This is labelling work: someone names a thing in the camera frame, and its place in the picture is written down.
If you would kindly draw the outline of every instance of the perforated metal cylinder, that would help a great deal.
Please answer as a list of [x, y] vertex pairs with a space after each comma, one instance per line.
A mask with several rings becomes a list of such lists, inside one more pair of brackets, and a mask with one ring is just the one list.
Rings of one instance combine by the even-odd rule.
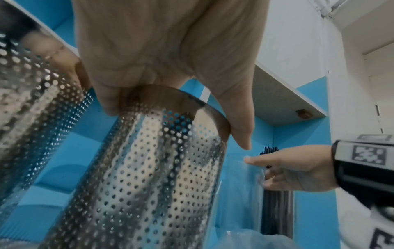
[[133, 93], [40, 249], [201, 248], [229, 124], [177, 89]]
[[0, 226], [92, 98], [79, 58], [0, 0]]

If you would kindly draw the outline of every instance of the shelf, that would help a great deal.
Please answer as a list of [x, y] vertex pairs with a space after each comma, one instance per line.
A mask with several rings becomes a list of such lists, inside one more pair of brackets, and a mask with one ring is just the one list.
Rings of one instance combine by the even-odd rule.
[[[256, 63], [253, 78], [255, 115], [272, 126], [283, 126], [326, 117], [327, 113], [273, 72]], [[301, 119], [297, 111], [306, 110], [312, 117]]]

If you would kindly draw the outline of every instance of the hand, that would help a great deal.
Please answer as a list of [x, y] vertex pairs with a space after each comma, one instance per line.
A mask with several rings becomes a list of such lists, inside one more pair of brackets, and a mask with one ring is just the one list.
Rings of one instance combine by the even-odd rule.
[[98, 100], [119, 113], [132, 87], [196, 77], [251, 148], [252, 81], [269, 0], [73, 0], [77, 44]]
[[272, 168], [266, 171], [263, 187], [268, 190], [323, 192], [338, 187], [331, 146], [308, 145], [245, 158], [245, 163]]

